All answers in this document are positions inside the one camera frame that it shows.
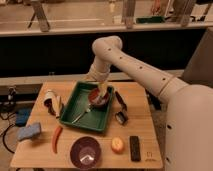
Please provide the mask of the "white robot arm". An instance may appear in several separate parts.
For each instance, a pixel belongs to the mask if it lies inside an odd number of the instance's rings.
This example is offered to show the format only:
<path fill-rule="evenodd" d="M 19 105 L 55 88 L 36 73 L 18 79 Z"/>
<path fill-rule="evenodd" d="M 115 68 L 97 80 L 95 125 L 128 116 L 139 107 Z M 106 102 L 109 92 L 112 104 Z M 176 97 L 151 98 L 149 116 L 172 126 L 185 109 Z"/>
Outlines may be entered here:
<path fill-rule="evenodd" d="M 114 65 L 167 105 L 165 171 L 213 171 L 213 89 L 127 55 L 118 36 L 96 39 L 92 50 L 93 79 L 105 81 Z"/>

